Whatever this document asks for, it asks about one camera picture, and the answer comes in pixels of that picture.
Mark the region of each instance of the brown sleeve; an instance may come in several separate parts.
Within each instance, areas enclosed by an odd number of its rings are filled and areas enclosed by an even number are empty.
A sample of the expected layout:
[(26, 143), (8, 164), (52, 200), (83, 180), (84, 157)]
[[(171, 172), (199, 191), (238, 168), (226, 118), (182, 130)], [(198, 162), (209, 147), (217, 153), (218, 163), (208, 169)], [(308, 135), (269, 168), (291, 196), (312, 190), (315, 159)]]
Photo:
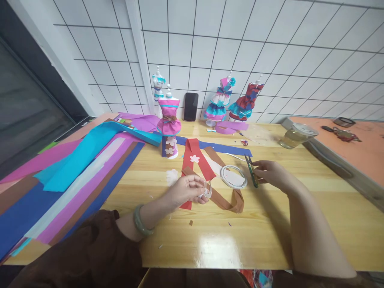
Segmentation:
[(116, 210), (98, 211), (26, 266), (9, 287), (137, 287), (138, 244), (120, 232), (118, 218)]
[(300, 272), (290, 274), (278, 271), (273, 278), (273, 288), (376, 288), (376, 286), (358, 275), (355, 278), (342, 279), (313, 276)]

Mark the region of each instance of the green bangle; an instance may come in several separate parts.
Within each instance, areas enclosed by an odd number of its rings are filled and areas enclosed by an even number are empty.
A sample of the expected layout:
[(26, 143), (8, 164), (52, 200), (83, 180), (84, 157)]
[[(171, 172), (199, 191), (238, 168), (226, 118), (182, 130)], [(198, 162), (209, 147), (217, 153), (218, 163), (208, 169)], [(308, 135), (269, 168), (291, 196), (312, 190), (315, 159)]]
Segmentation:
[(145, 228), (145, 226), (143, 225), (143, 222), (141, 221), (140, 208), (142, 208), (142, 206), (144, 205), (140, 204), (136, 206), (135, 212), (133, 213), (133, 222), (135, 223), (135, 227), (138, 230), (138, 232), (140, 232), (144, 236), (150, 236), (151, 234), (153, 234), (153, 229)]

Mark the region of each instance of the wooden table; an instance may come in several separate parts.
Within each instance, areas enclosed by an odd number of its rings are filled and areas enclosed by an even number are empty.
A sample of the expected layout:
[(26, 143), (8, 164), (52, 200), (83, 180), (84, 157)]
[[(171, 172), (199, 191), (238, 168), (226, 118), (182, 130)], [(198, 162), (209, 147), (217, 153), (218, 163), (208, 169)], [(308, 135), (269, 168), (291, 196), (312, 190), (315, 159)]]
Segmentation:
[[(233, 136), (207, 132), (203, 122), (182, 122), (182, 125), (180, 136), (242, 147), (243, 137), (238, 133)], [(259, 126), (269, 130), (275, 139), (286, 131), (279, 124)], [(178, 148), (178, 158), (167, 160), (160, 156), (160, 148), (147, 144), (102, 209), (117, 209), (125, 214), (136, 205), (151, 201), (150, 196), (160, 197), (167, 189), (166, 171), (182, 168), (185, 147), (179, 145)], [(277, 161), (309, 188), (356, 270), (384, 271), (384, 214), (380, 210), (302, 145), (287, 150), (277, 141), (269, 141), (265, 146), (250, 141), (248, 148), (254, 161)], [(226, 164), (236, 165), (246, 172), (250, 181), (245, 162), (223, 153), (219, 156)], [(201, 175), (198, 165), (194, 165), (194, 171)], [(231, 200), (232, 189), (222, 180), (215, 178), (212, 185), (224, 198)], [(259, 189), (248, 184), (242, 194), (245, 201), (242, 214), (221, 210), (213, 202), (193, 203), (192, 210), (180, 209), (171, 219), (163, 219), (155, 233), (141, 243), (143, 266), (292, 268), (286, 195), (269, 184)], [(32, 241), (6, 264), (28, 264), (48, 248)]]

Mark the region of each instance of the brown clothing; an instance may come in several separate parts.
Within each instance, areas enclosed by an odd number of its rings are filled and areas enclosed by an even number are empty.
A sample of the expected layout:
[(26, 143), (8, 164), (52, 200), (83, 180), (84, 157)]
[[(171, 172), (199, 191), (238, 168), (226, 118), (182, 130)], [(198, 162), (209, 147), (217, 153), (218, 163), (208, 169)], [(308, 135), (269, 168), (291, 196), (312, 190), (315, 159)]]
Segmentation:
[[(120, 232), (118, 218), (116, 210), (97, 212), (72, 236), (26, 266), (9, 288), (137, 287), (142, 281), (138, 243)], [(241, 273), (224, 269), (150, 269), (141, 287), (250, 288)], [(359, 276), (335, 279), (281, 271), (274, 277), (273, 287), (374, 286)]]

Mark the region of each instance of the glass cup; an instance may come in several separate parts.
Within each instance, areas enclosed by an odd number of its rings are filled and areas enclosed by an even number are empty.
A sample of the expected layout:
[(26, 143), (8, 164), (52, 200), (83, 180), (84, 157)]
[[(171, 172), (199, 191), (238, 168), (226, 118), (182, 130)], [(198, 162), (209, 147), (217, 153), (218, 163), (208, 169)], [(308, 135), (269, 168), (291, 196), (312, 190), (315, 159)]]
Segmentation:
[(279, 144), (284, 148), (293, 149), (318, 134), (319, 132), (308, 125), (294, 123), (284, 137), (280, 139)]

